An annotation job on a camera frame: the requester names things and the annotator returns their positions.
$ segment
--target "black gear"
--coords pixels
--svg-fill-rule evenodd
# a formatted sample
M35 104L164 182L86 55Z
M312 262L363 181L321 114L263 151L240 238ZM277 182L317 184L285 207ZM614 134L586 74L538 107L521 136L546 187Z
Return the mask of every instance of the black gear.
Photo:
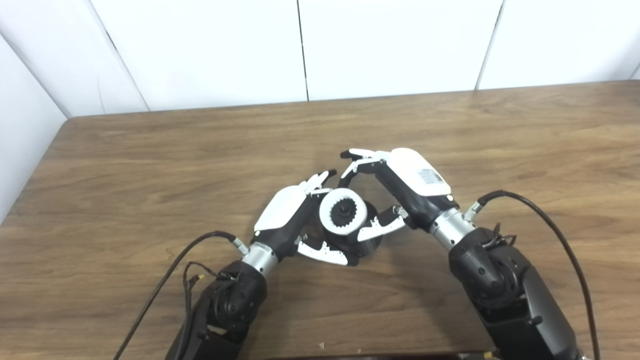
M347 226L356 218L356 202L351 198L341 199L331 209L331 221L336 226Z

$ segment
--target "panel seam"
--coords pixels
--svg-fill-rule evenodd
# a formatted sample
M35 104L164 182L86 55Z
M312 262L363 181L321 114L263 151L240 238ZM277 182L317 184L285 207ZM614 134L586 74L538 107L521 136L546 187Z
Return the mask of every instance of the panel seam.
M309 85L307 83L307 62L305 61L305 44L302 41L302 20L300 19L300 0L296 0L298 5L298 26L300 27L300 47L302 49L302 68L305 71L305 90L307 91L307 101L309 101Z
M49 96L51 101L58 107L62 115L64 115L67 118L67 120L71 119L71 113L69 112L69 110L64 105L62 105L62 103L58 99L56 99L55 96L53 96L53 94L51 93L51 91L49 91L49 89L47 89L47 87L42 83L42 80L36 75L36 72L29 65L29 62L27 61L24 53L20 50L18 45L16 45L14 42L9 40L9 38L5 35L4 31L2 30L1 26L0 26L0 38L6 41L6 43L9 45L9 48L18 57L20 62L22 62L22 64L27 69L27 71L31 74L31 76L33 76L33 78L38 83L38 85L40 85L40 88L42 88L45 94L47 94L47 96Z
M493 41L495 40L495 36L498 33L498 27L500 26L500 20L502 19L502 11L504 9L505 2L506 0L502 0L502 4L500 4L500 10L498 10L498 16L495 19L495 25L493 25L493 31L491 32L491 38L489 39L489 44L486 46L486 52L484 53L484 59L482 60L482 66L480 66L480 72L478 73L478 79L476 80L476 86L474 87L474 90L480 90L480 82L482 82L484 69L486 68L486 64L489 61L489 56L491 55Z
M105 36L106 40L108 40L108 44L110 45L111 49L113 50L114 54L116 55L116 60L120 64L120 67L122 68L122 70L124 70L125 75L129 78L129 81L133 84L134 88L136 88L136 91L138 93L138 96L140 97L140 100L142 100L142 103L145 105L145 108L147 109L147 111L151 111L151 109L149 108L149 105L147 104L147 100L142 95L142 92L140 91L140 87L136 83L136 80L133 78L133 75L131 74L131 71L129 71L129 67L124 62L124 59L122 58L122 55L120 54L120 51L118 51L118 47L116 47L116 44L113 42L113 39L111 38L111 35L107 31L107 28L104 26L104 22L102 21L102 18L98 14L98 11L96 11L95 6L93 5L92 1L91 0L86 0L86 4L87 4L87 7L89 8L89 12L93 15L93 18L96 20L98 28L100 28L100 31Z

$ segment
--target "white gear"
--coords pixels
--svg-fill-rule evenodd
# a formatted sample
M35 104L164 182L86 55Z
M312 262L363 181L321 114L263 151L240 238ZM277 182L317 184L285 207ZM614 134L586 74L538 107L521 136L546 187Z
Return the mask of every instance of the white gear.
M351 199L356 204L356 211L353 217L353 220L345 226L337 226L333 223L331 219L331 212L333 210L334 205L338 203L338 201L342 199ZM346 236L348 234L357 231L362 224L367 221L367 205L364 203L364 200L355 193L353 190L347 188L338 188L330 191L324 196L324 199L320 203L320 222L322 226L328 231Z

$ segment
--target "barcode label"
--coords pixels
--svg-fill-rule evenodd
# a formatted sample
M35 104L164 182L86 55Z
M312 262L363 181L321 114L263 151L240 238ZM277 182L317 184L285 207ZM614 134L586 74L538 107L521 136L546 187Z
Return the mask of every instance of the barcode label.
M432 168L422 168L418 170L418 175L422 178L425 184L444 184L444 180L438 175L436 170Z

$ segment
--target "wooden table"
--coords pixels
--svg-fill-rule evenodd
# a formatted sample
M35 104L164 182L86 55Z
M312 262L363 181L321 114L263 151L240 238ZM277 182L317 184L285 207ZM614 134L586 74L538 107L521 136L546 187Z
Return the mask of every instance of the wooden table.
M340 151L410 147L463 207L505 188L547 210L588 278L603 359L636 360L639 119L638 81L71 119L0 228L0 357L110 359L193 238L220 229L248 241L277 190L344 169ZM393 203L372 177L352 188ZM519 235L590 354L579 284L552 232L512 200L477 221ZM238 254L211 240L189 258L221 268ZM245 359L492 345L445 250L418 231L388 236L355 268L286 259L268 285ZM163 359L183 301L176 274L123 359Z

